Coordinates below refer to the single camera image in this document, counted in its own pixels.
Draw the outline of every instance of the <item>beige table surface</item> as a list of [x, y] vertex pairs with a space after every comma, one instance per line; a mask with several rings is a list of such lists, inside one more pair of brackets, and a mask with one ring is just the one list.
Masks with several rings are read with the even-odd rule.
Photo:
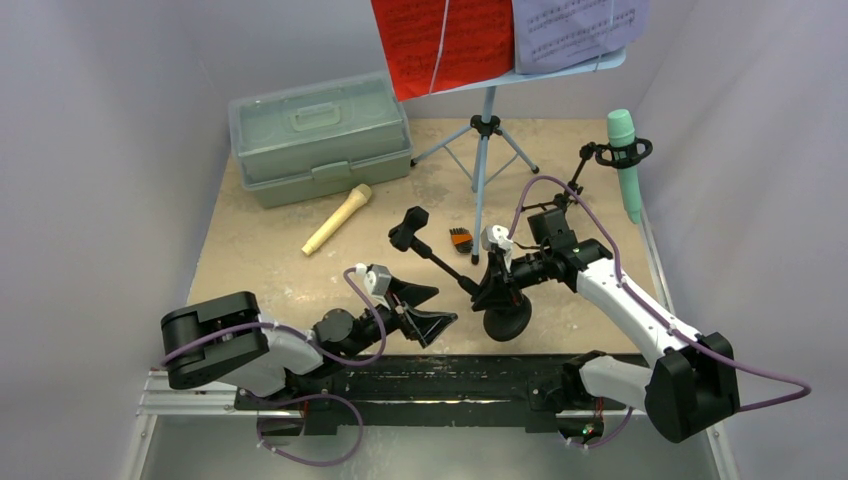
[[[458, 130], [467, 120], [411, 120], [415, 152], [421, 152]], [[604, 141], [603, 120], [505, 120], [504, 125], [542, 174], [567, 181], [576, 168], [579, 148]], [[474, 164], [477, 137], [468, 133], [451, 144], [469, 171]], [[488, 174], [512, 157], [506, 142], [494, 137], [489, 147]], [[483, 224], [508, 226], [524, 184], [533, 177], [517, 160], [485, 189]], [[628, 274], [654, 294], [646, 250], [639, 229], [627, 219], [614, 170], [595, 163], [581, 174], [584, 198], [618, 242]], [[483, 331], [482, 313], [470, 309], [468, 296], [447, 274], [411, 251], [400, 253], [389, 245], [387, 233], [407, 208], [420, 205], [430, 212], [430, 223], [419, 238], [461, 273], [478, 281], [485, 256], [473, 266], [450, 243], [451, 227], [474, 228], [474, 194], [470, 181], [450, 156], [440, 151], [416, 166], [406, 178], [372, 186], [371, 201], [360, 209], [311, 257], [300, 247], [344, 201], [341, 193], [294, 205], [264, 210], [241, 187], [237, 165], [227, 164], [209, 233], [203, 246], [189, 303], [241, 290], [256, 294], [263, 314], [298, 328], [310, 328], [327, 310], [344, 308], [359, 315], [364, 308], [342, 279], [342, 271], [357, 262], [387, 266], [405, 281], [439, 287], [441, 293], [422, 310], [451, 311], [459, 320], [426, 353], [582, 353], [592, 349], [635, 352], [633, 344], [594, 305], [571, 293], [563, 284], [546, 282], [524, 292], [533, 304], [533, 318], [517, 339], [498, 343]], [[537, 183], [528, 203], [548, 201], [558, 187]], [[568, 222], [578, 239], [602, 240], [600, 232], [578, 207], [569, 209]], [[532, 243], [524, 219], [515, 239]], [[387, 353], [422, 353], [417, 343], [396, 333]]]

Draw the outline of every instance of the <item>red sheet music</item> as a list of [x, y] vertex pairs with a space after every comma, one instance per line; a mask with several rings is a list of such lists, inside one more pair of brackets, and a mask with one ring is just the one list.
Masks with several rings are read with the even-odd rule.
[[[371, 0], [398, 100], [427, 95], [439, 52], [445, 0]], [[513, 69], [512, 0], [450, 0], [433, 92]]]

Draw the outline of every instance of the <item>white sheet music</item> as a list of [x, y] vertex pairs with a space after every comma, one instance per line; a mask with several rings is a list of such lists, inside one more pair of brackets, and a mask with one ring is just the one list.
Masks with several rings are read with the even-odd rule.
[[639, 37], [649, 0], [513, 0], [515, 70], [549, 73]]

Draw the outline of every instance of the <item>box lid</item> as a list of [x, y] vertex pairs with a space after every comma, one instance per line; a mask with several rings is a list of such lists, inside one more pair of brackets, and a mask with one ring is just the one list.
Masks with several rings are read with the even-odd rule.
[[230, 102], [233, 152], [269, 150], [403, 122], [383, 73], [351, 77]]

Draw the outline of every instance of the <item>tripod leg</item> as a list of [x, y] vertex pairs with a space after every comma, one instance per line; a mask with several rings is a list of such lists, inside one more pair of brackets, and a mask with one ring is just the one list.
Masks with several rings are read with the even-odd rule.
[[471, 249], [471, 263], [480, 262], [480, 230], [483, 229], [483, 190], [486, 187], [486, 155], [489, 137], [480, 137], [477, 143], [477, 161], [474, 164], [474, 187], [477, 193], [477, 209], [474, 218], [474, 246]]
[[503, 134], [506, 143], [508, 143], [509, 146], [512, 147], [513, 150], [515, 150], [515, 153], [517, 153], [518, 156], [521, 157], [522, 160], [524, 160], [524, 163], [526, 163], [527, 166], [530, 167], [530, 171], [532, 171], [533, 173], [539, 173], [539, 167], [537, 167], [536, 164], [533, 163], [532, 160], [530, 160], [530, 157], [528, 157], [527, 154], [524, 153], [524, 150], [522, 150], [521, 147], [519, 147], [518, 144], [515, 143], [515, 140], [512, 139], [512, 136], [509, 134], [509, 132], [506, 131], [506, 128], [501, 127], [501, 133]]
[[414, 166], [418, 165], [418, 162], [420, 162], [421, 160], [425, 159], [426, 157], [429, 157], [430, 155], [436, 153], [440, 148], [444, 148], [450, 142], [452, 142], [452, 141], [456, 140], [457, 138], [465, 135], [466, 133], [468, 133], [469, 130], [471, 130], [471, 125], [466, 125], [466, 126], [460, 128], [453, 135], [442, 140], [437, 145], [431, 147], [429, 150], [422, 153], [421, 155], [418, 155], [417, 157], [413, 158], [412, 159], [412, 166], [414, 167]]

